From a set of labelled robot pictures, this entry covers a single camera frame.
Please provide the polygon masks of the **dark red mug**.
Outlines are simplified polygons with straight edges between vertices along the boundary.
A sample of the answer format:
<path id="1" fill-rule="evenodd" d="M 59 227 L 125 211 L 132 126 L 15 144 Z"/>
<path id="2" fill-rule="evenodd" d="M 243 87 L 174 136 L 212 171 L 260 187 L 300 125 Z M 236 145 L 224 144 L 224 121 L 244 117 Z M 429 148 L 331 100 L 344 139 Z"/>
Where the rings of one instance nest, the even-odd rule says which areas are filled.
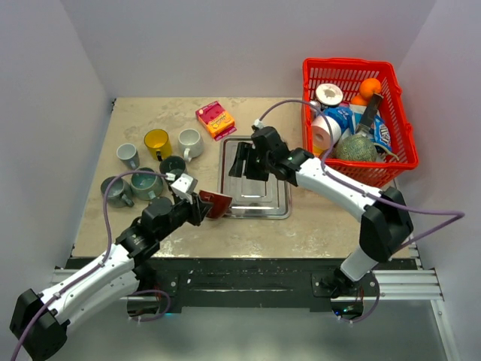
<path id="1" fill-rule="evenodd" d="M 212 204 L 212 208 L 209 210 L 206 217 L 213 220 L 223 217 L 229 210 L 232 202 L 231 196 L 222 193 L 201 190 L 199 196 L 202 201 Z"/>

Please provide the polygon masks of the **dark grey mug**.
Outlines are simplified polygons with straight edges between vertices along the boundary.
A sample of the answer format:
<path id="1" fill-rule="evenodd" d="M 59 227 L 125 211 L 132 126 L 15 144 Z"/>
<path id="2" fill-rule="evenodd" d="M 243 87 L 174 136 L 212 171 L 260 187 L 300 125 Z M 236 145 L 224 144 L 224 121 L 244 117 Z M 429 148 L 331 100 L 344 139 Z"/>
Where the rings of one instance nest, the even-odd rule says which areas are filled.
<path id="1" fill-rule="evenodd" d="M 160 162 L 159 170 L 162 174 L 171 173 L 181 176 L 186 174 L 186 162 L 181 156 L 169 156 Z"/>

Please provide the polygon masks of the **yellow mug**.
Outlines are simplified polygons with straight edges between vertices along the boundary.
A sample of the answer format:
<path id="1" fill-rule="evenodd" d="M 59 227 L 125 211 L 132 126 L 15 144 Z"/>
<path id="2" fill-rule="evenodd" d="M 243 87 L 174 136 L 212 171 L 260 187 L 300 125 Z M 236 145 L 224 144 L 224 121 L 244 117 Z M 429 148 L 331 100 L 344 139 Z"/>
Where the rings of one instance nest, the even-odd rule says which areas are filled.
<path id="1" fill-rule="evenodd" d="M 152 129 L 144 136 L 144 144 L 154 160 L 162 162 L 172 155 L 168 133 L 163 129 Z"/>

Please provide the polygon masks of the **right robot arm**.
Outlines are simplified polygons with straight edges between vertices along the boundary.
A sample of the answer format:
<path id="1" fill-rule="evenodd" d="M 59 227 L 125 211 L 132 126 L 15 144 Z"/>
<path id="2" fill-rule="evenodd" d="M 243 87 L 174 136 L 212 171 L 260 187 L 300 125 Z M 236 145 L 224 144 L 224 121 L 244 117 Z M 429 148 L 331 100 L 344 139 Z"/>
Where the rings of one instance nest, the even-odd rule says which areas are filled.
<path id="1" fill-rule="evenodd" d="M 249 141 L 239 143 L 228 174 L 253 181 L 267 181 L 273 175 L 330 199 L 359 221 L 358 247 L 319 282 L 332 298 L 352 295 L 362 278 L 391 259 L 413 231 L 408 212 L 396 207 L 405 204 L 400 191 L 361 184 L 323 165 L 305 149 L 289 149 L 271 126 L 257 129 Z"/>

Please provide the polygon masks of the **grey green mug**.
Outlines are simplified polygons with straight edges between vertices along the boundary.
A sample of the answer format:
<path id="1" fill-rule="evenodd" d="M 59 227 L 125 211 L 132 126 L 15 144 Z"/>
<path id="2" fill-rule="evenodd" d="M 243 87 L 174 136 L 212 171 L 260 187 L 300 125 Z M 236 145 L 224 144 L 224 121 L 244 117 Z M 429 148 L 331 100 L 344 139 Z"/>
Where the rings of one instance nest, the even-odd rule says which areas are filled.
<path id="1" fill-rule="evenodd" d="M 114 176 L 103 180 L 101 184 L 101 194 L 107 193 L 107 203 L 113 208 L 132 208 L 135 204 L 133 202 L 132 188 L 126 180 L 122 178 L 116 180 L 107 191 L 107 188 Z"/>

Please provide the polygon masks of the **teal green mug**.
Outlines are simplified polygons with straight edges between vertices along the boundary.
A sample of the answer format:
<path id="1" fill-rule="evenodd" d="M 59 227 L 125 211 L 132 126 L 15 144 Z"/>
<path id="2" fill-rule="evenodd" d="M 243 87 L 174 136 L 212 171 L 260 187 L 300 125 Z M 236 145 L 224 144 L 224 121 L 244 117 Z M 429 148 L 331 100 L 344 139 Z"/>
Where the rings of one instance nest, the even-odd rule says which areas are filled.
<path id="1" fill-rule="evenodd" d="M 151 201 L 159 197 L 164 189 L 162 179 L 153 174 L 148 167 L 139 168 L 142 173 L 135 173 L 131 178 L 131 188 L 134 195 L 144 201 Z"/>

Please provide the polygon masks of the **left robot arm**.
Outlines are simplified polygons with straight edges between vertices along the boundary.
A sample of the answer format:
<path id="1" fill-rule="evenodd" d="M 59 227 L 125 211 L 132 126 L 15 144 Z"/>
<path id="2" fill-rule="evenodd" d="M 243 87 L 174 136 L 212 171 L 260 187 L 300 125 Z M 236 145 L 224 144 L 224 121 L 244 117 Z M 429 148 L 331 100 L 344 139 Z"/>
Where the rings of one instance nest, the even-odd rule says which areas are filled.
<path id="1" fill-rule="evenodd" d="M 106 251 L 57 285 L 39 293 L 28 289 L 16 301 L 10 330 L 33 360 L 47 360 L 65 344 L 69 328 L 91 317 L 114 299 L 147 295 L 156 285 L 141 269 L 161 241 L 184 223 L 198 226 L 213 207 L 199 194 L 152 200 Z"/>

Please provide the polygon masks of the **grey blue mug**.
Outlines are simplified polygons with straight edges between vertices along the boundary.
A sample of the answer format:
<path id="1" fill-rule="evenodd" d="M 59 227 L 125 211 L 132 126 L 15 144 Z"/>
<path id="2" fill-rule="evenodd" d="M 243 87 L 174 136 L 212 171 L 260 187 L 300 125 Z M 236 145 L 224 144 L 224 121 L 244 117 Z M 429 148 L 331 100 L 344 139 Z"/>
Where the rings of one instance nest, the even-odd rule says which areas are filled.
<path id="1" fill-rule="evenodd" d="M 116 156 L 128 169 L 135 170 L 140 166 L 138 149 L 131 143 L 118 146 Z"/>

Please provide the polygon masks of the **white speckled mug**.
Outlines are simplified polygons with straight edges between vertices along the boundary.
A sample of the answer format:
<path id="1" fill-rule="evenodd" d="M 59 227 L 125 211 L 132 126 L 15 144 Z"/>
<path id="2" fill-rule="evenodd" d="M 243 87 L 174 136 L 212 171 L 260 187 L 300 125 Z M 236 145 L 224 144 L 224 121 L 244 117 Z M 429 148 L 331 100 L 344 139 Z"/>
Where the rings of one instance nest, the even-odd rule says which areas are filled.
<path id="1" fill-rule="evenodd" d="M 178 136 L 178 144 L 185 162 L 191 162 L 204 152 L 204 141 L 195 129 L 184 129 Z"/>

